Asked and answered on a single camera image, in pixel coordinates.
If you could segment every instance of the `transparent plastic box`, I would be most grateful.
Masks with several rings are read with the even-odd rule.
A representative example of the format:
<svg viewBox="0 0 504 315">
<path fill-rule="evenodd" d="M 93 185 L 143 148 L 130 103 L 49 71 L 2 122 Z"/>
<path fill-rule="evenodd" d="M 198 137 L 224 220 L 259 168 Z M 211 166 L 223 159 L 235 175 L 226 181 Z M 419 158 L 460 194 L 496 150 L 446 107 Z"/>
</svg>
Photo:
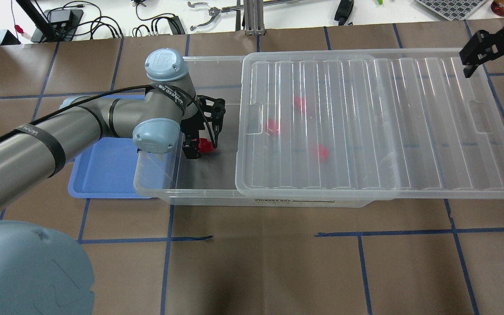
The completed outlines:
<svg viewBox="0 0 504 315">
<path fill-rule="evenodd" d="M 220 145 L 200 160 L 178 154 L 169 187 L 144 180 L 154 157 L 140 154 L 134 186 L 142 196 L 324 207 L 504 199 L 503 123 L 486 74 L 464 78 L 457 49 L 187 60 L 198 94 L 227 100 Z"/>
</svg>

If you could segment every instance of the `white table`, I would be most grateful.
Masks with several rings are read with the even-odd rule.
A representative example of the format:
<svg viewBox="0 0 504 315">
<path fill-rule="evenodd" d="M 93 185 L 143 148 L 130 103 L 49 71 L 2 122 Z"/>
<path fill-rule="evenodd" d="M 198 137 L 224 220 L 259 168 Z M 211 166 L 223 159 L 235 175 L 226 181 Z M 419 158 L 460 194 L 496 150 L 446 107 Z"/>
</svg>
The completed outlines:
<svg viewBox="0 0 504 315">
<path fill-rule="evenodd" d="M 218 8 L 234 6 L 236 0 L 205 0 L 210 6 Z M 0 0 L 0 29 L 8 28 L 14 32 L 13 18 L 11 16 L 11 2 L 13 2 L 16 23 L 28 34 L 32 35 L 34 23 L 26 16 L 23 10 L 14 0 Z M 64 5 L 64 0 L 38 0 L 44 10 Z M 100 6 L 102 14 L 111 16 L 120 24 L 124 35 L 131 36 L 132 28 L 144 24 L 136 17 L 135 8 L 130 0 L 94 0 L 94 4 Z M 172 12 L 177 14 L 182 21 L 187 34 L 196 32 L 231 32 L 235 30 L 236 13 L 220 14 L 217 20 L 206 26 L 190 32 L 190 26 L 207 21 L 207 8 L 189 8 L 186 0 L 147 0 L 147 7 L 140 6 L 139 12 L 142 18 L 150 18 L 157 14 Z M 266 28 L 313 28 L 316 26 L 334 26 L 334 21 L 340 0 L 302 0 L 296 3 L 278 4 L 264 8 L 264 23 Z M 491 0 L 486 1 L 469 19 L 498 18 L 490 10 Z M 83 8 L 82 22 L 93 20 L 98 16 L 98 10 L 92 6 Z M 377 0 L 356 0 L 352 15 L 348 22 L 354 25 L 361 24 L 386 24 L 404 22 L 442 21 L 442 17 L 434 14 L 414 0 L 384 0 L 383 5 L 378 5 Z M 170 34 L 167 22 L 160 21 L 161 33 Z M 88 25 L 82 26 L 79 32 L 88 30 Z M 88 39 L 88 35 L 78 36 L 76 40 Z M 110 38 L 110 32 L 106 28 L 100 28 L 95 38 Z M 19 36 L 22 42 L 29 42 Z"/>
</svg>

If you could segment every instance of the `gray robotic arm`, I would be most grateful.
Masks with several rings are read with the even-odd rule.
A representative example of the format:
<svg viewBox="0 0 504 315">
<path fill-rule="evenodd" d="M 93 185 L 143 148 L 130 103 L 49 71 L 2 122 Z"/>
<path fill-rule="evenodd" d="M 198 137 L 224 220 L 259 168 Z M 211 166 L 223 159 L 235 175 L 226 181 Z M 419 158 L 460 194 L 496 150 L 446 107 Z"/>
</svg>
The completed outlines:
<svg viewBox="0 0 504 315">
<path fill-rule="evenodd" d="M 0 210 L 102 137 L 132 138 L 140 150 L 165 154 L 174 149 L 182 124 L 185 154 L 200 157 L 196 138 L 208 120 L 205 101 L 198 108 L 182 56 L 169 48 L 156 50 L 145 68 L 151 82 L 144 100 L 97 98 L 75 105 L 87 97 L 70 99 L 69 109 L 35 126 L 24 124 L 1 142 Z"/>
</svg>

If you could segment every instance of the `black pole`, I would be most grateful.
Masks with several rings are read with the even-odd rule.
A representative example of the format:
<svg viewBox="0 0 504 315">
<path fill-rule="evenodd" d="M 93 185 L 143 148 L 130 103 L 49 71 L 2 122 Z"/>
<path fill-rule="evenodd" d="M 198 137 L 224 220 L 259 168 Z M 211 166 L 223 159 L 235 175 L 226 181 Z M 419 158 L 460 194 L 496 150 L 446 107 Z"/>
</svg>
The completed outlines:
<svg viewBox="0 0 504 315">
<path fill-rule="evenodd" d="M 46 19 L 34 8 L 31 0 L 16 0 L 17 4 L 21 6 L 26 15 L 34 22 L 34 25 L 44 34 L 44 42 L 53 42 L 56 40 L 56 30 L 52 28 Z"/>
</svg>

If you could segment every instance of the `blue plastic tray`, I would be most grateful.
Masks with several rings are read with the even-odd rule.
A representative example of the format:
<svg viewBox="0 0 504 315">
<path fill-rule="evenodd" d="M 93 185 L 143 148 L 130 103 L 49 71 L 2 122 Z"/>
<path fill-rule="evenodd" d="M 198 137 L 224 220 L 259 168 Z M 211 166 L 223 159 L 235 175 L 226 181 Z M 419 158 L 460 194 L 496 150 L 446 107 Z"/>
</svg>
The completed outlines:
<svg viewBox="0 0 504 315">
<path fill-rule="evenodd" d="M 142 95 L 113 98 L 143 99 Z M 68 191 L 75 198 L 146 199 L 136 194 L 137 147 L 131 139 L 102 138 L 75 159 Z"/>
</svg>

